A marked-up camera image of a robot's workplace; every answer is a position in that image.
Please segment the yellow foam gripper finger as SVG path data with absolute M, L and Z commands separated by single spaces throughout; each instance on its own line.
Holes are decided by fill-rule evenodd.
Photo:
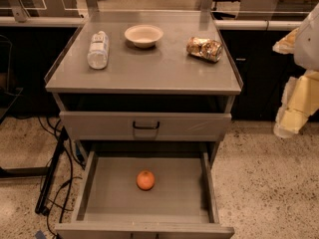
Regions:
M 278 137 L 290 138 L 319 110 L 319 73 L 307 70 L 299 78 L 290 77 L 281 103 L 273 132 Z
M 272 50 L 276 53 L 284 54 L 284 55 L 293 54 L 295 50 L 295 40 L 296 40 L 297 32 L 298 32 L 298 28 L 292 30 L 285 37 L 277 41 L 272 47 Z

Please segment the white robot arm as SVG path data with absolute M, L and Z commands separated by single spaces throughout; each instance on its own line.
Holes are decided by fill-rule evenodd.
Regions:
M 286 83 L 273 128 L 278 137 L 290 138 L 319 110 L 319 5 L 273 50 L 292 54 L 294 63 L 305 69 L 301 77 L 290 77 Z

